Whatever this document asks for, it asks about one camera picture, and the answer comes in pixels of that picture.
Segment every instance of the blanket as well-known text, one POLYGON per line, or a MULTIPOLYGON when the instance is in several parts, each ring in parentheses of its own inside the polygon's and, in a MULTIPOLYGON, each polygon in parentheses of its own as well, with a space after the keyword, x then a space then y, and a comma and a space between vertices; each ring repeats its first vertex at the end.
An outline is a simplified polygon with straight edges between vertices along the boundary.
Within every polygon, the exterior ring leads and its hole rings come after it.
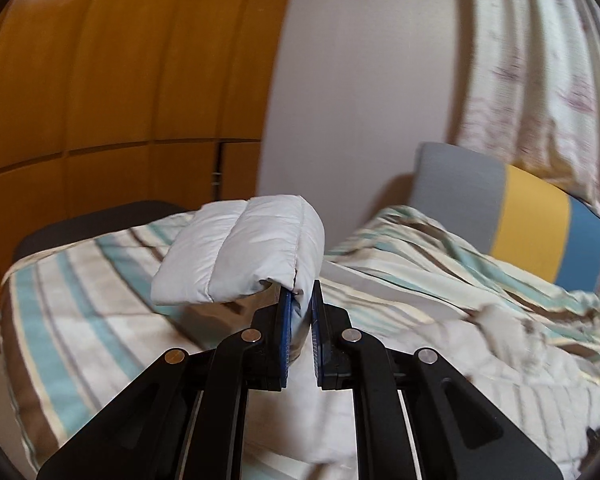
MULTIPOLYGON (((45 251, 5 276, 0 343, 35 468, 166 349, 214 348, 247 326, 254 309, 275 300, 268 290, 229 304, 184 306, 169 316, 154 310, 152 277, 192 215, 45 251)), ((600 425, 600 315, 592 316, 600 314, 600 300, 547 288, 520 273, 476 253, 417 211, 398 207, 328 254, 320 280, 328 303, 346 308, 355 326, 390 348, 439 349, 573 472, 586 452, 585 427, 600 425), (524 320, 543 320, 546 340, 534 343, 535 359, 507 357, 507 338, 498 346, 498 332, 480 328, 472 317, 485 304, 506 309, 517 333, 524 320), (552 314, 569 319, 558 322, 552 314), (559 358, 545 342, 554 344, 559 358), (591 355, 557 349, 571 350, 570 344, 591 355), (484 359, 472 358, 477 350, 484 359), (487 361, 488 373, 479 373, 476 364, 487 361), (564 424, 573 413, 560 406, 583 402, 589 408, 565 441, 564 424)), ((350 392, 317 389, 308 347, 290 369, 287 390, 250 398, 246 480, 356 477, 350 392), (302 417, 289 417, 295 410, 304 410, 302 417)))

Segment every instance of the blue gripper pad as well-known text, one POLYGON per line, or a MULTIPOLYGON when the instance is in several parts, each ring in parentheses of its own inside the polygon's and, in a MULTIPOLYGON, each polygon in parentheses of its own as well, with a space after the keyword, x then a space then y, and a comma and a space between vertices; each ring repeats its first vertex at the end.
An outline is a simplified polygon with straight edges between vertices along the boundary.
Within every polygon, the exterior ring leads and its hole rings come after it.
POLYGON ((280 288, 278 309, 282 311, 282 326, 280 327, 280 383, 286 388, 286 379, 289 375, 289 347, 291 345, 291 315, 293 312, 294 295, 280 288))
POLYGON ((309 300, 311 308, 311 340, 314 344, 314 372, 318 386, 322 386, 322 346, 320 345, 320 324, 318 323, 318 301, 315 292, 309 300))

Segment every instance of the pillow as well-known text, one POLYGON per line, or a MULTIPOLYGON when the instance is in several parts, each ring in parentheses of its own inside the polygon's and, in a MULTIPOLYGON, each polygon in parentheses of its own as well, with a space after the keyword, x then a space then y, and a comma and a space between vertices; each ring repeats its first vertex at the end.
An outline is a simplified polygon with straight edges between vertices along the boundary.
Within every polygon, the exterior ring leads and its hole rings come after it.
POLYGON ((308 332, 323 253, 322 221, 301 196, 212 202, 176 237, 154 277, 151 299, 159 306, 224 303, 278 283, 295 295, 294 358, 308 332))
POLYGON ((596 288, 600 218, 526 171, 459 146, 425 142, 409 206, 482 254, 566 290, 596 288))

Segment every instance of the yellow and blue pillow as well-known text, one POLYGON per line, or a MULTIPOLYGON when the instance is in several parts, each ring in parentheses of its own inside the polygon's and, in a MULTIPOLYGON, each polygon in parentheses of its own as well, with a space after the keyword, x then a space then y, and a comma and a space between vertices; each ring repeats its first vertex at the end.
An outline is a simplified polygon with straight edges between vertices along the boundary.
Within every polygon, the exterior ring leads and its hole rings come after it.
POLYGON ((595 289, 600 218, 519 168, 451 144, 426 142, 409 205, 484 254, 567 290, 595 289))

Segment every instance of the wooden wall panel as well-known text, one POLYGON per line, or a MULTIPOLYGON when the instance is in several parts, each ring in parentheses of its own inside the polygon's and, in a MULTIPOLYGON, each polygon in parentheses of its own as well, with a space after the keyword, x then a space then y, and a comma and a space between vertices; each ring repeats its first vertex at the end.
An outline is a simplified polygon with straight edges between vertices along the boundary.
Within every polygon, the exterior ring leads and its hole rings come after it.
MULTIPOLYGON (((0 276, 48 224, 213 200, 221 139, 260 139, 286 0, 11 0, 0 16, 0 276)), ((222 197, 258 143, 222 143, 222 197)))
POLYGON ((91 0, 11 0, 0 28, 0 168, 62 151, 68 77, 91 0))
POLYGON ((181 0, 158 90, 157 139, 216 136, 243 0, 181 0))
POLYGON ((151 198, 188 209, 213 200, 214 142, 152 146, 151 198))
POLYGON ((148 146, 74 155, 66 163, 72 217, 148 198, 148 146))
POLYGON ((238 34, 219 137, 262 137, 286 1, 248 0, 238 34))
POLYGON ((0 272, 28 234, 66 218, 58 158, 0 174, 0 272))
POLYGON ((93 1, 72 75, 69 149, 149 139, 177 1, 93 1))
POLYGON ((255 196, 259 159, 259 142, 227 142, 222 145, 220 200, 255 196))

